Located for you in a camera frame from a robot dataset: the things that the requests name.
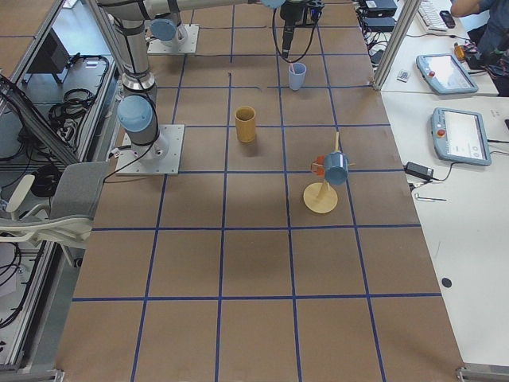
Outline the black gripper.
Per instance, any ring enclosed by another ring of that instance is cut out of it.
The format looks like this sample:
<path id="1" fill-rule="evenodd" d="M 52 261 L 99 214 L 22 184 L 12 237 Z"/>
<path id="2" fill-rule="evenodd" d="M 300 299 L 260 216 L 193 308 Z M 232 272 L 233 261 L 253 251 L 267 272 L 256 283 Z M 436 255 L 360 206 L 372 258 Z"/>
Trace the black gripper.
<path id="1" fill-rule="evenodd" d="M 291 50 L 291 44 L 293 41 L 295 29 L 295 22 L 291 20 L 285 20 L 283 27 L 283 38 L 282 38 L 282 56 L 287 57 Z"/>

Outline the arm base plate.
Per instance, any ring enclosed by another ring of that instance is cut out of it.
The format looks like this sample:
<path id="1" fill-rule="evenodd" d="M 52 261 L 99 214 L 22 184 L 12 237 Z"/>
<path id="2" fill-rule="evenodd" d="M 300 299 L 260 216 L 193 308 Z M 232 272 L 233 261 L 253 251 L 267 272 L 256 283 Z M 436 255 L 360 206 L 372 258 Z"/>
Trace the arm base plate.
<path id="1" fill-rule="evenodd" d="M 130 148 L 120 152 L 115 167 L 117 174 L 122 176 L 178 174 L 185 125 L 160 124 L 158 128 L 159 137 L 148 153 L 146 153 L 148 146 L 132 146 L 128 134 L 124 134 L 122 144 Z"/>
<path id="2" fill-rule="evenodd" d="M 199 26 L 197 24 L 175 25 L 171 20 L 153 20 L 150 24 L 149 55 L 195 54 Z"/>

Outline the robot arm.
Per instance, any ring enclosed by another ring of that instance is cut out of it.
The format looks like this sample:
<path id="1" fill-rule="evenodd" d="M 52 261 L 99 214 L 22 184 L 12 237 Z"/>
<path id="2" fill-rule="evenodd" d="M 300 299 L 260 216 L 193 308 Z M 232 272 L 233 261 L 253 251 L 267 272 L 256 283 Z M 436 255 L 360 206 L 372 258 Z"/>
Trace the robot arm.
<path id="1" fill-rule="evenodd" d="M 158 126 L 157 85 L 151 72 L 146 24 L 159 41 L 181 45 L 188 32 L 181 12 L 239 5 L 240 1 L 97 1 L 113 19 L 116 46 L 122 65 L 124 99 L 117 116 L 130 139 L 133 162 L 159 158 L 168 152 L 168 141 Z"/>
<path id="2" fill-rule="evenodd" d="M 319 22 L 324 9 L 324 3 L 319 0 L 260 2 L 272 10 L 279 9 L 285 27 L 313 27 Z"/>

